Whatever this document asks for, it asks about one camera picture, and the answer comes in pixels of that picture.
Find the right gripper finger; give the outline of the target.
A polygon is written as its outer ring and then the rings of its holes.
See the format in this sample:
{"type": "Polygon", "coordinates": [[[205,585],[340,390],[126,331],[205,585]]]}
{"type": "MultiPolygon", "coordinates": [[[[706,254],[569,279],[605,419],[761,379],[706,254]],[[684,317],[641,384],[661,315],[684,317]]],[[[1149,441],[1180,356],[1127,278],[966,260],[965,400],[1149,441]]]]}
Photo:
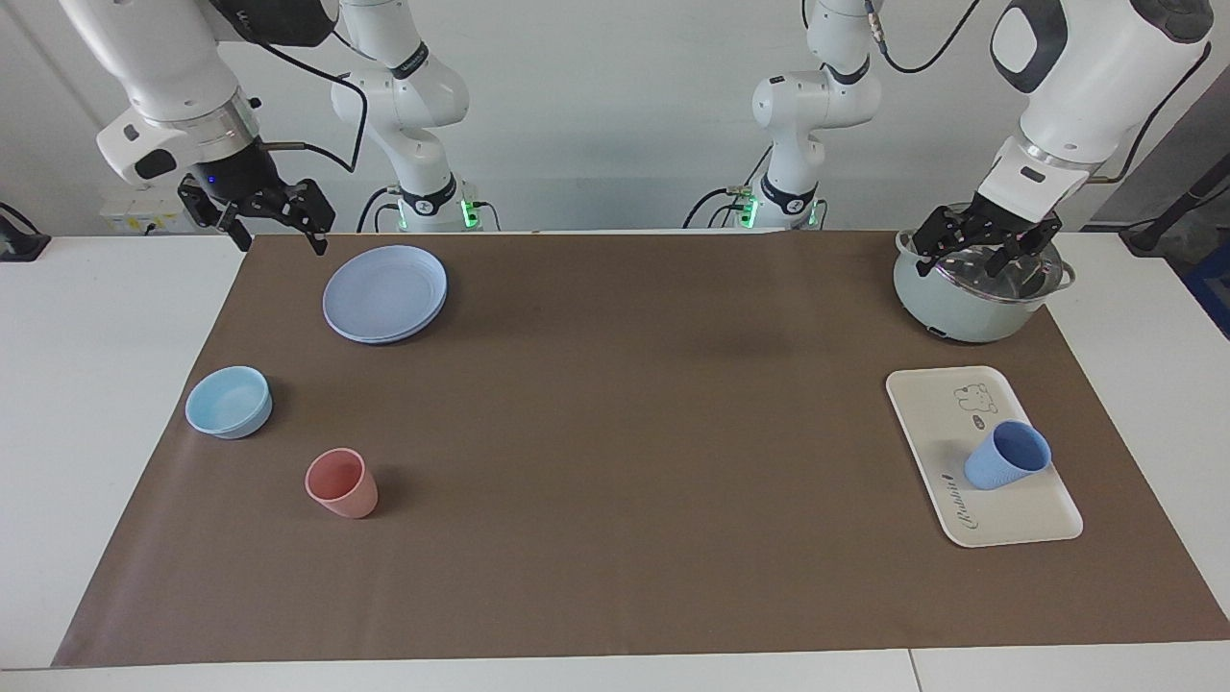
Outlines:
{"type": "Polygon", "coordinates": [[[219,209],[197,179],[181,179],[177,193],[180,193],[180,200],[189,219],[198,227],[214,229],[216,232],[226,235],[241,253],[247,253],[252,245],[252,236],[237,216],[237,206],[228,203],[228,206],[219,209]]]}
{"type": "Polygon", "coordinates": [[[312,253],[326,254],[335,209],[315,179],[303,179],[289,186],[289,216],[292,227],[308,238],[312,253]]]}

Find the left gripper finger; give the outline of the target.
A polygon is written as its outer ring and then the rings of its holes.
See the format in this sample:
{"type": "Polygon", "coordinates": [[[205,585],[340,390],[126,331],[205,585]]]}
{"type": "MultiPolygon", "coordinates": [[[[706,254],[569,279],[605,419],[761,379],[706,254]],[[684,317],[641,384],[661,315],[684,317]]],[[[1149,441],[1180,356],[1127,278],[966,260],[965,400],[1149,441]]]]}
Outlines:
{"type": "Polygon", "coordinates": [[[1020,261],[1036,258],[1048,248],[1050,240],[1060,231],[1060,218],[1046,218],[1042,222],[1030,225],[1018,231],[1000,231],[993,241],[994,250],[989,258],[989,275],[1000,277],[1009,267],[1018,265],[1020,261]]]}
{"type": "Polygon", "coordinates": [[[919,258],[915,272],[920,279],[930,275],[945,256],[970,248],[966,225],[970,222],[970,206],[936,206],[911,235],[911,250],[919,258]]]}

